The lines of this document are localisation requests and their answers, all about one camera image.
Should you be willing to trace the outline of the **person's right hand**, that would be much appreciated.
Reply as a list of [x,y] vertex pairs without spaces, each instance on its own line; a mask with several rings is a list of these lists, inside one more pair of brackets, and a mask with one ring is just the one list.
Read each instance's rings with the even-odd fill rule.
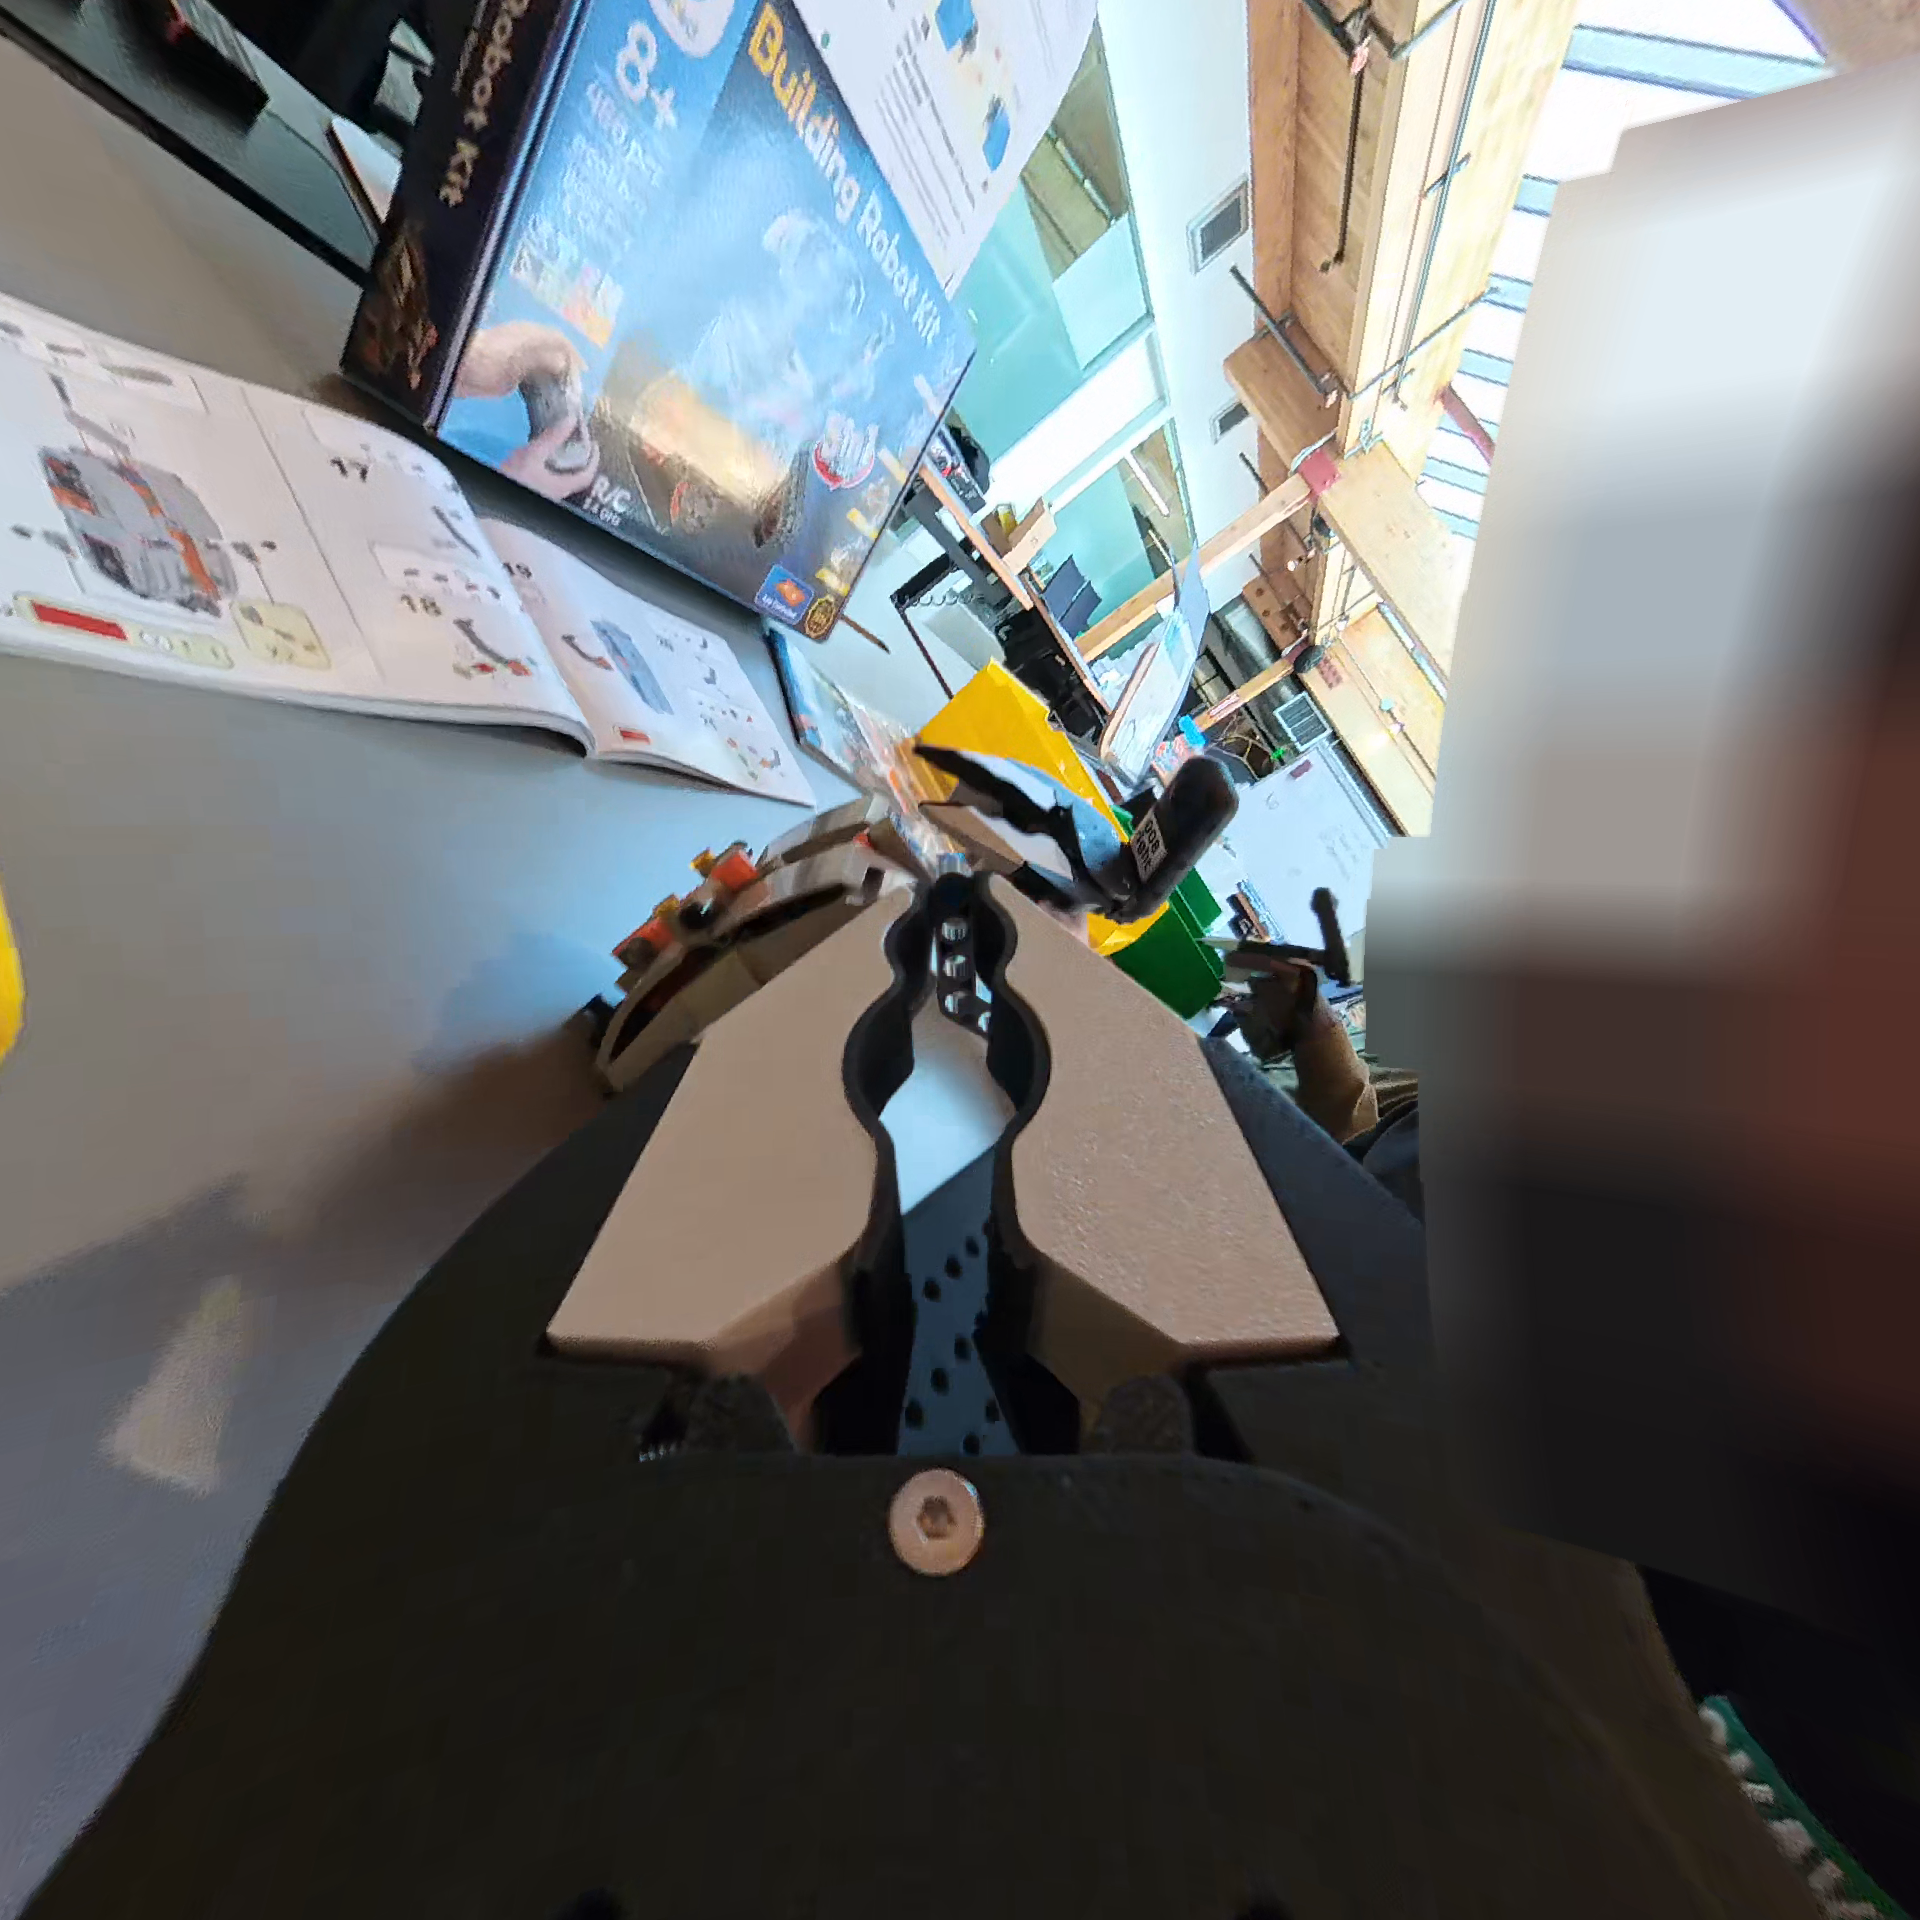
[[1324,1006],[1317,952],[1293,944],[1237,944],[1224,951],[1221,1012],[1214,1036],[1242,1036],[1252,1057],[1273,1063],[1293,1056]]

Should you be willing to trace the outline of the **black perforated panel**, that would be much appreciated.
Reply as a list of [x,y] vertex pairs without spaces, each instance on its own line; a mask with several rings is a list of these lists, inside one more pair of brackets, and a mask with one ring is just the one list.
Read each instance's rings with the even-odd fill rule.
[[1020,1455],[1012,1405],[980,1355],[990,1315],[994,1157],[982,1152],[902,1219],[911,1331],[895,1454],[919,1461]]

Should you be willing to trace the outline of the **person's right forearm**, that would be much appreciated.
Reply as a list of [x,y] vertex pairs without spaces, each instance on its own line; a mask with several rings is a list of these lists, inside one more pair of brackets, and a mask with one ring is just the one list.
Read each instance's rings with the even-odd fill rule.
[[1401,1067],[1376,1067],[1357,1049],[1348,1029],[1328,1006],[1293,1023],[1293,1101],[1352,1159],[1418,1152],[1421,1082]]

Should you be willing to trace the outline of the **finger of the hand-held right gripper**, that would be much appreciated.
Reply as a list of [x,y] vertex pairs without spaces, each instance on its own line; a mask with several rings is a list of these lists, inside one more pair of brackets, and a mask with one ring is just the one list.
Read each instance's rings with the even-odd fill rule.
[[950,782],[947,807],[967,807],[1022,842],[1049,842],[1054,860],[1110,860],[1124,850],[1124,828],[1043,766],[942,745],[920,745],[919,762]]
[[1020,828],[975,804],[931,804],[923,824],[947,831],[977,868],[1006,878],[1022,897],[1058,916],[1142,916],[1132,904],[1098,902],[1090,880],[1071,873],[1067,853],[1044,831]]

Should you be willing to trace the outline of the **blue robot kit box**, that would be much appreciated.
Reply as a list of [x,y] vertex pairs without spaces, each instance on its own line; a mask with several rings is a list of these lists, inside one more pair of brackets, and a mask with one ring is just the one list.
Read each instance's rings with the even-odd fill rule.
[[810,640],[975,359],[799,2],[476,2],[343,374]]

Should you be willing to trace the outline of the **small yellow plastic bin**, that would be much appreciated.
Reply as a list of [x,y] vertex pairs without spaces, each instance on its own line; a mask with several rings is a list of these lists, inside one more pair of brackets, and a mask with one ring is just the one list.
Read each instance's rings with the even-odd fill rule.
[[[1071,736],[1058,728],[1043,699],[995,663],[982,666],[911,736],[916,762],[920,745],[967,749],[1043,766],[1098,804],[1124,828],[1124,839],[1131,835],[1132,815],[1118,807],[1110,782],[1090,766]],[[916,779],[920,782],[920,809],[947,804],[950,782],[920,762]]]

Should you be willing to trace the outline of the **grey desk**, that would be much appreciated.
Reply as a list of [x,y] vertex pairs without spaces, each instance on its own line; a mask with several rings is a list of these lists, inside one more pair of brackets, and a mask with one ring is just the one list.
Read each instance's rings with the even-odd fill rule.
[[4,1918],[194,1664],[327,1397],[602,1110],[565,1023],[797,807],[4,659]]

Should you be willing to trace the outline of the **grey toy robot model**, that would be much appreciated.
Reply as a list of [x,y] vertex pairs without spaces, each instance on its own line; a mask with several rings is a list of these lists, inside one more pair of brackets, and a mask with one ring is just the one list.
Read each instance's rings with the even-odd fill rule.
[[967,868],[955,831],[883,795],[816,812],[764,850],[696,856],[694,888],[612,947],[616,982],[581,1008],[602,1089],[632,1089],[883,897]]

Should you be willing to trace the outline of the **closed blue instruction booklet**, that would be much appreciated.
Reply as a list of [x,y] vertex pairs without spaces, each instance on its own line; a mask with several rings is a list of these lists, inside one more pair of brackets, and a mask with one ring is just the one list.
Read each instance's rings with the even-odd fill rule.
[[797,644],[783,631],[768,631],[764,640],[797,745],[852,786],[916,812],[919,762],[911,753],[911,736],[816,669],[804,640]]

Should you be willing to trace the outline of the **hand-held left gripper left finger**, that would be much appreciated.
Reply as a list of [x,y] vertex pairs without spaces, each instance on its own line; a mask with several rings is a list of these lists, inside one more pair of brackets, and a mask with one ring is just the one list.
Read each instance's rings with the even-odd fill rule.
[[689,1050],[549,1320],[559,1358],[750,1377],[823,1437],[823,1394],[898,1322],[883,1110],[919,1060],[919,908],[885,892]]

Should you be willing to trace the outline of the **white printed sheet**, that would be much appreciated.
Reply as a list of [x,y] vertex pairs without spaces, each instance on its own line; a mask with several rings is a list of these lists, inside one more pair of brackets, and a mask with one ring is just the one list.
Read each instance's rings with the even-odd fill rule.
[[1098,2],[797,2],[942,287],[1015,195]]

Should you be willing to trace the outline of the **open instruction booklet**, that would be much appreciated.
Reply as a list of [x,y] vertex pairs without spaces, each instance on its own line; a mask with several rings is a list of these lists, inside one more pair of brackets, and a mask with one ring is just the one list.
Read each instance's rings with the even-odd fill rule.
[[551,730],[813,807],[733,644],[476,516],[419,444],[4,297],[4,654]]

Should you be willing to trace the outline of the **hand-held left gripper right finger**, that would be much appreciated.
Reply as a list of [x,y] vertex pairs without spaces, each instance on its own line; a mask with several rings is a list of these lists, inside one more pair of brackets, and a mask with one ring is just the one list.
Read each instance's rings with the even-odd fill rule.
[[1139,1377],[1333,1358],[1333,1306],[1203,1038],[1010,878],[980,880],[977,933],[1015,1351],[1081,1427]]

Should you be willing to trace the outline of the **green plastic bin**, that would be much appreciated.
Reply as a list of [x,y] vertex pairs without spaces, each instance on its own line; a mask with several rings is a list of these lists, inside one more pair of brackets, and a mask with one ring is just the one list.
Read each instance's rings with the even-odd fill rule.
[[1189,873],[1164,911],[1114,952],[1118,969],[1186,1023],[1207,1012],[1224,982],[1221,951],[1211,947],[1221,911],[1203,873]]

